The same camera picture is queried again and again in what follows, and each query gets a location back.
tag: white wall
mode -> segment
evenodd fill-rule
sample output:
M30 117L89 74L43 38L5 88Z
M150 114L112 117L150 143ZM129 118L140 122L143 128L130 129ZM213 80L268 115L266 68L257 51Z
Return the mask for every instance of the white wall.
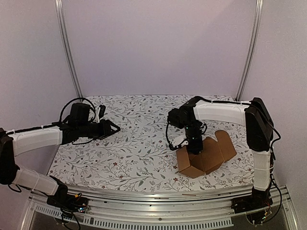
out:
M63 1L86 96L235 96L255 0Z
M263 98L282 140L275 174L307 229L307 1L264 1L243 100Z
M0 127L49 124L75 97L54 0L0 2ZM55 148L25 153L17 164L46 173ZM18 228L28 192L0 186L0 229Z

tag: vertical metal post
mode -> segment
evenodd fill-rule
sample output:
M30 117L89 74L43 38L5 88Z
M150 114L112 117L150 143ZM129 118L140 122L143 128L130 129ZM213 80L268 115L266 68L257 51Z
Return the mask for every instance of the vertical metal post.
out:
M241 97L242 97L242 94L243 94L243 91L244 91L246 80L248 78L248 73L249 73L250 65L251 65L251 62L252 62L252 59L253 59L254 50L255 50L256 41L257 41L257 36L258 36L258 31L259 31L259 27L260 27L262 6L263 6L263 0L257 0L255 18L254 18L254 25L253 25L251 40L250 40L249 49L248 49L248 56L247 56L247 59L246 59L246 62L245 62L242 78L240 80L240 85L239 85L238 91L236 93L236 99L235 99L236 101L241 101Z
M56 4L60 33L61 33L61 37L62 37L62 41L63 41L63 46L64 46L64 51L65 51L65 54L66 54L68 67L69 67L69 70L70 70L70 73L71 73L72 83L75 87L77 96L83 97L82 92L81 92L81 88L80 88L80 84L79 84L79 80L78 80L78 77L77 77L76 68L75 68L75 65L74 65L74 62L73 62L73 59L72 59L72 55L71 55L71 48L70 48L69 41L68 41L68 35L67 35L67 30L66 30L66 25L65 25L62 0L55 0L55 4Z

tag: cardboard box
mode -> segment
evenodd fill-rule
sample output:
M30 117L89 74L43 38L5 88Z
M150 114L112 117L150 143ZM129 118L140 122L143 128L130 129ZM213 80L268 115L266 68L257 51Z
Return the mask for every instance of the cardboard box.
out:
M194 155L187 152L187 148L177 150L178 170L180 173L196 178L208 175L217 170L224 162L236 156L235 147L227 132L218 130L215 132L218 141L207 137L203 140L203 151Z

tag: brown box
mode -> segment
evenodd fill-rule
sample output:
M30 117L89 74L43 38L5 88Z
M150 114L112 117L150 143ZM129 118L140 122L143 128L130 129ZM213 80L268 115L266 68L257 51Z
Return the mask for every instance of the brown box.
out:
M203 151L194 155L187 152L187 148L177 150L178 170L180 173L196 178L217 170L224 162L236 156L235 147L227 132L215 132L217 141L207 137L203 140Z

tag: white floral surface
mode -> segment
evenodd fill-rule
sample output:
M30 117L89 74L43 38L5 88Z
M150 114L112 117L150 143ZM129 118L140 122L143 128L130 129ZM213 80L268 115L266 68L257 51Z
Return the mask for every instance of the white floral surface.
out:
M106 106L105 118L120 126L121 131L85 145L60 146L49 175L68 184L142 192L195 191L252 183L254 163L246 144L245 129L217 121L205 121L208 125L205 136L215 138L216 130L227 131L237 155L218 170L196 179L178 173L176 152L168 149L165 138L167 113L192 97L88 97L95 106ZM224 96L206 98L232 100ZM168 134L174 138L183 134L183 130L170 126Z

